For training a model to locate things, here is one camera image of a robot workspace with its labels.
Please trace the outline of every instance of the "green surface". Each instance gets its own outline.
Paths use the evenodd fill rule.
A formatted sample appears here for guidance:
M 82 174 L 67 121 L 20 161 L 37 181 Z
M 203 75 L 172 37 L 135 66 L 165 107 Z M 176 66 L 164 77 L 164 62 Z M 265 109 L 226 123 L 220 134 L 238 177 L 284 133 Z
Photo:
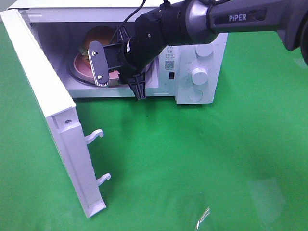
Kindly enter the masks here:
M 78 99 L 107 209 L 86 219 L 0 24 L 0 230 L 308 230 L 308 70 L 275 33 L 229 36 L 215 101 Z

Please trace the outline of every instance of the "qr code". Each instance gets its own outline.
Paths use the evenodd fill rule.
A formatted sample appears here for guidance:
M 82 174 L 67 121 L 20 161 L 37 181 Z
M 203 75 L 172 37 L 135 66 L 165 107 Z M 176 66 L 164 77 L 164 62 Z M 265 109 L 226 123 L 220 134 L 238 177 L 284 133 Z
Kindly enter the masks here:
M 173 69 L 174 68 L 174 61 L 167 60 L 165 62 L 165 69 Z

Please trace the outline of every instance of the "label sticker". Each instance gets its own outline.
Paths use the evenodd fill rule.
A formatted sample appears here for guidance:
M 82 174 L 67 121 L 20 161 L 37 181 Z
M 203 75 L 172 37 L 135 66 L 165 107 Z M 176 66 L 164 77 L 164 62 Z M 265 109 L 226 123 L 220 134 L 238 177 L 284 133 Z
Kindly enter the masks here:
M 167 48 L 165 54 L 165 70 L 172 71 L 175 67 L 175 53 L 172 46 Z

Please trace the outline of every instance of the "black cable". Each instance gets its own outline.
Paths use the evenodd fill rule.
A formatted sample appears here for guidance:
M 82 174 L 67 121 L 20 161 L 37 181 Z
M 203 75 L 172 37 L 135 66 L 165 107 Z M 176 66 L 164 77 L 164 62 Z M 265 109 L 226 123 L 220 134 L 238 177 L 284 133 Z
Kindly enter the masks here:
M 219 5 L 219 4 L 223 4 L 225 2 L 228 2 L 228 1 L 231 1 L 231 0 L 219 0 L 219 1 L 215 1 L 215 0 L 203 0 L 202 2 L 207 4 L 207 5 L 212 5 L 212 6 L 216 6 L 216 5 Z
M 170 2 L 169 2 L 169 0 L 164 0 L 164 5 L 165 5 L 165 7 L 168 7 L 168 6 L 170 6 Z
M 124 26 L 124 24 L 132 17 L 134 16 L 134 14 L 136 14 L 142 7 L 143 5 L 145 4 L 145 1 L 146 0 L 143 0 L 142 4 L 133 12 L 131 13 L 123 22 L 122 24 L 116 29 L 116 31 L 114 32 L 114 34 L 112 35 L 111 37 L 111 40 L 110 40 L 110 44 L 112 44 L 113 40 L 115 39 L 118 31 L 122 28 L 122 26 Z

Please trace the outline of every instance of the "open microwave door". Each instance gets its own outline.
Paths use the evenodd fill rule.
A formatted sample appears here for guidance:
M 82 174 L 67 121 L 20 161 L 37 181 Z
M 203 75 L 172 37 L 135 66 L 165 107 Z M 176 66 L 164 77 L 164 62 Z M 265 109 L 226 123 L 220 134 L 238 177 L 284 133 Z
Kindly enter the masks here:
M 103 131 L 96 130 L 84 136 L 73 99 L 20 12 L 11 9 L 0 15 L 83 210 L 89 218 L 106 208 L 99 185 L 109 180 L 110 174 L 96 179 L 87 148 L 87 144 L 96 137 L 103 136 Z

